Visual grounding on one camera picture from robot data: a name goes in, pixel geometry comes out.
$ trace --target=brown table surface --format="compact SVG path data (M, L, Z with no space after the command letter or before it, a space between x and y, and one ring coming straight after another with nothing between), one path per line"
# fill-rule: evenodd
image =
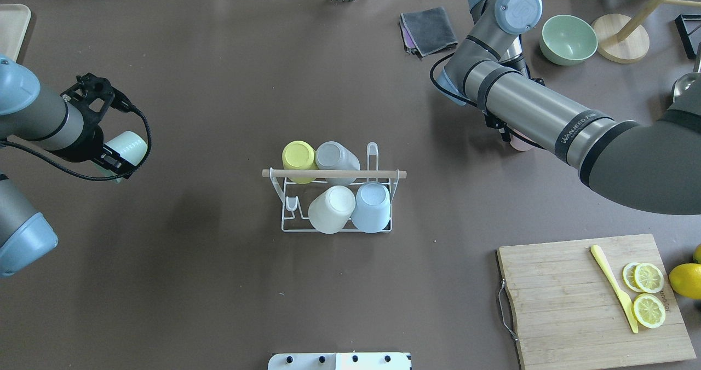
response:
M543 0L542 23L633 15L644 0ZM403 50L404 11L466 0L0 0L33 12L18 61L63 91L104 76L146 113L153 154L131 180L89 183L16 150L2 170L60 236L0 282L0 368L266 368L276 352L411 352L413 367L518 368L496 307L500 246L653 233L669 271L701 217L616 205L545 151L518 153ZM524 35L534 76L617 120L649 124L691 71L665 5L648 56L560 67ZM143 135L110 111L107 136ZM376 141L401 169L391 233L283 233L261 169L291 140ZM89 164L75 165L92 172ZM701 311L679 297L698 351ZM701 359L649 368L691 369Z

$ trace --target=yellow knife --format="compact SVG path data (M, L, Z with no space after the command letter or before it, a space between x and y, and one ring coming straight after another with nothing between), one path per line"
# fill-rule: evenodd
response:
M628 293L625 293L618 286L618 281L613 277L613 271L611 271L611 266L608 265L608 260L606 260L604 251L598 245L591 246L590 250L591 255L594 255L594 259L599 264L601 271L604 272L608 282L611 283L611 287L613 287L613 291L616 293L616 296L618 296L618 301L620 301L621 306L623 306L623 312L625 312L625 317L628 318L631 330L633 330L633 333L638 333L638 320L636 320L633 315L633 302L630 301Z

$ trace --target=white wire rack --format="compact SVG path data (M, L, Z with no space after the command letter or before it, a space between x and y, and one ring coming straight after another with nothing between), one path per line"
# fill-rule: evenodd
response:
M370 159L375 157L375 168L370 170ZM280 228L283 232L318 232L309 222L309 217L305 215L303 208L307 210L308 206L303 207L301 205L300 196L303 198L311 198L313 200L315 195L322 193L324 190L328 189L329 183L325 180L314 180L311 183L300 185L292 181L290 178L304 178L323 175L325 178L356 178L353 183L348 185L348 187L353 190L353 188L358 188L358 186L364 183L374 180L378 183L387 187L390 193L390 207L394 199L394 195L397 192L397 186L399 185L399 180L401 178L406 178L406 171L404 170L379 170L380 158L377 144L370 142L367 144L366 151L366 168L365 170L280 170L273 169L272 167L263 170L263 177L270 178L271 183L273 183L273 188L275 192L278 193L280 202L283 204L282 212L280 215ZM390 210L390 221L385 228L380 230L380 233L390 232L392 230L392 213ZM346 227L340 230L341 232L361 232L361 230L355 229L352 223L346 223Z

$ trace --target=cutting board handle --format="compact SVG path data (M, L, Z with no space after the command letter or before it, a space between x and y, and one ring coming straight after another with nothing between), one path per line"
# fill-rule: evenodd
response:
M503 323L506 330L509 331L509 333L511 334L511 338L513 338L515 342L518 342L518 340L519 340L518 335L516 335L516 332L511 330L511 328L508 325L506 325L506 318L504 317L504 306L501 305L501 293L505 292L505 290L506 290L506 278L501 278L501 288L499 288L499 292L496 293L496 301L498 301L498 303L499 303L499 313L501 314L501 323Z

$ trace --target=wooden tray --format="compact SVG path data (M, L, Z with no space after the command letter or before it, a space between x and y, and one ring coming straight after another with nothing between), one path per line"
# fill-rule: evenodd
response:
M629 262L653 263L665 275L656 296L666 321L633 334L611 285L589 252L603 249L619 285ZM498 260L518 335L523 370L590 370L696 358L652 235L501 247Z

